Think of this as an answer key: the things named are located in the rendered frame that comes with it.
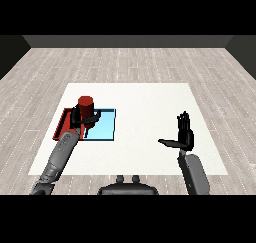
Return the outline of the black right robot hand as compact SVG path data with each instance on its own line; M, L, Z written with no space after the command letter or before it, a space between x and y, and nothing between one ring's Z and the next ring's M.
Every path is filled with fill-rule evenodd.
M194 148L194 133L190 128L189 114L184 111L177 116L178 120L178 140L159 139L158 142L166 147L179 148L185 152Z

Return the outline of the shallow red open box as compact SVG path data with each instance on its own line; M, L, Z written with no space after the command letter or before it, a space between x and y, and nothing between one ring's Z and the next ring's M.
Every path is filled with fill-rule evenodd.
M52 137L53 140L55 141L58 141L62 134L64 132L71 132L71 133L75 133L76 130L75 129L72 129L70 127L70 116L71 116L71 111L72 109L71 108L65 108L62 112L62 115L59 119L59 122L58 122L58 125L56 127L56 130L55 130L55 133Z

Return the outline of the small red can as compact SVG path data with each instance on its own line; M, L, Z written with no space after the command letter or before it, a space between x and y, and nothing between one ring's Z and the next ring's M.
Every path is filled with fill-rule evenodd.
M86 119L94 115L94 102L90 96L81 96L78 99L78 105L80 108L81 119Z

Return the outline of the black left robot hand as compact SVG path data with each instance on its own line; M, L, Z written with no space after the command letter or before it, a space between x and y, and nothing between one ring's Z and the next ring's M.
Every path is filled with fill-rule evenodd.
M95 124L99 121L101 117L101 111L98 110L97 113L91 117L81 118L81 112L79 105L72 108L70 115L70 128L79 129L80 133L84 136L88 136L88 132Z

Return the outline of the shallow light blue open box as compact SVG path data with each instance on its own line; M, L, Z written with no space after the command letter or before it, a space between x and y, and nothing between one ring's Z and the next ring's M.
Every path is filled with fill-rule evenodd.
M113 141L115 133L116 110L102 109L101 117L94 127L84 132L84 141Z

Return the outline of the dark grey robot body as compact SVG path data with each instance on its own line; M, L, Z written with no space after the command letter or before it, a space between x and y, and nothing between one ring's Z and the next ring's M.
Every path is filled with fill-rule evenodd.
M158 191L155 187L142 184L138 175L132 176L131 183L125 183L124 176L118 175L116 182L101 187L98 195L158 195Z

